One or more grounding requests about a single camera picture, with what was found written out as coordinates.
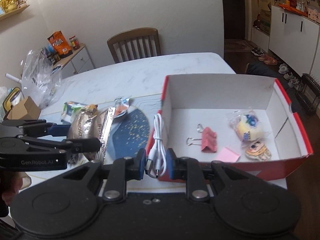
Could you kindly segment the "person's left hand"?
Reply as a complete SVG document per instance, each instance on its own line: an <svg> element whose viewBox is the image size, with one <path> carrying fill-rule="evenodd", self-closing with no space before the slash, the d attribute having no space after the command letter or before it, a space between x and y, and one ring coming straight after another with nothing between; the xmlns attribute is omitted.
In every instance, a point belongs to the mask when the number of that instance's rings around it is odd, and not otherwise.
<svg viewBox="0 0 320 240"><path fill-rule="evenodd" d="M13 198L31 185L31 178L25 172L1 172L1 218L9 213Z"/></svg>

